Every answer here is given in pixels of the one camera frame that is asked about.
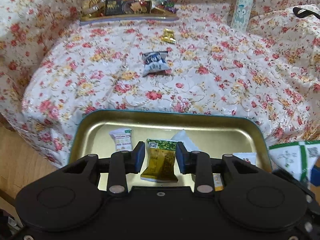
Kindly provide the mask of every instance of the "tray rim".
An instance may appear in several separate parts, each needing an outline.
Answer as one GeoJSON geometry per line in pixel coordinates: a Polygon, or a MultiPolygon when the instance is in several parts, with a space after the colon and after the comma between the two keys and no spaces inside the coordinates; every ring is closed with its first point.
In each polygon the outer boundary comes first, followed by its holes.
{"type": "MultiPolygon", "coordinates": [[[[72,141],[72,146],[70,148],[70,153],[69,153],[69,156],[68,156],[68,161],[67,161],[67,165],[70,164],[70,159],[71,159],[71,152],[72,152],[72,149],[73,149],[73,146],[74,146],[74,143],[75,143],[75,138],[76,138],[76,135],[78,134],[78,130],[79,130],[79,127],[81,126],[81,124],[83,123],[84,119],[86,119],[88,116],[90,115],[93,115],[97,112],[101,112],[101,111],[114,111],[114,112],[143,112],[143,113],[161,113],[161,114],[179,114],[179,115],[205,115],[205,114],[191,114],[191,113],[176,113],[176,112],[159,112],[159,111],[139,111],[139,110],[118,110],[118,109],[97,109],[95,111],[92,111],[90,112],[89,114],[85,115],[80,123],[78,124],[77,126],[77,130],[76,130],[76,134],[73,138],[73,141],[72,141]]],[[[207,116],[212,116],[212,117],[226,117],[226,118],[236,118],[236,119],[243,119],[243,120],[246,120],[246,122],[250,122],[250,123],[253,123],[255,125],[255,127],[257,128],[257,130],[259,131],[260,135],[261,135],[261,138],[263,139],[263,142],[264,142],[264,146],[266,148],[266,151],[268,153],[268,160],[269,160],[269,164],[270,164],[270,167],[272,169],[272,165],[271,165],[271,159],[270,159],[270,155],[269,155],[269,150],[268,150],[268,147],[266,145],[266,141],[264,139],[264,136],[259,128],[258,125],[256,125],[253,121],[251,121],[250,119],[247,119],[245,117],[240,117],[240,116],[228,116],[228,115],[216,115],[216,114],[208,114],[207,116]]]]}

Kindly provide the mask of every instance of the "floral tablecloth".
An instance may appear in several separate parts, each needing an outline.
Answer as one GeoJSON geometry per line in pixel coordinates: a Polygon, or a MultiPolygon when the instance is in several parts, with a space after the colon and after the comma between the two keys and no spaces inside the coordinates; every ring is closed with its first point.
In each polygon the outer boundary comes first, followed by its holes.
{"type": "Polygon", "coordinates": [[[268,145],[320,128],[317,0],[255,0],[247,33],[235,0],[175,0],[179,20],[79,26],[83,0],[1,0],[0,112],[41,155],[66,165],[77,125],[98,109],[246,117],[268,145]],[[164,27],[176,44],[162,43],[164,27]],[[142,77],[141,54],[167,50],[171,70],[142,77]]]}

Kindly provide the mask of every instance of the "green stripe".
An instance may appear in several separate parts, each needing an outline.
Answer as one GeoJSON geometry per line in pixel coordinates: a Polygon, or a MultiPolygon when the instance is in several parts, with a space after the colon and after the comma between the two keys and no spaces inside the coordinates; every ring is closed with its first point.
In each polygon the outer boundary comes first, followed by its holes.
{"type": "Polygon", "coordinates": [[[299,142],[276,144],[276,145],[270,146],[269,150],[287,147],[287,146],[294,146],[294,145],[299,145],[299,142]]]}
{"type": "Polygon", "coordinates": [[[306,141],[306,144],[320,144],[320,140],[317,140],[317,141],[306,141]]]}
{"type": "Polygon", "coordinates": [[[307,176],[307,155],[306,155],[306,149],[304,145],[300,146],[300,152],[301,152],[301,177],[300,181],[304,181],[307,176]]]}

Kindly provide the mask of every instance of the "yellow snack package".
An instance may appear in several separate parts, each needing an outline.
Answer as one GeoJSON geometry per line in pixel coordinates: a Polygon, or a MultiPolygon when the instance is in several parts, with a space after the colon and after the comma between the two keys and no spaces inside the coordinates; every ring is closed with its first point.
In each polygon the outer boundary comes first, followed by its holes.
{"type": "Polygon", "coordinates": [[[177,182],[174,174],[176,141],[147,139],[146,148],[150,155],[149,164],[141,179],[154,182],[177,182]]]}

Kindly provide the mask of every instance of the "thermos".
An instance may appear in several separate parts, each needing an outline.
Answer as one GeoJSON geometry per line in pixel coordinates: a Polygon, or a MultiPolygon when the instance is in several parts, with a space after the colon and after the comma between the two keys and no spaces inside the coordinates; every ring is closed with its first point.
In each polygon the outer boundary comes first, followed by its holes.
{"type": "Polygon", "coordinates": [[[253,0],[237,0],[231,27],[245,32],[249,23],[253,0]]]}

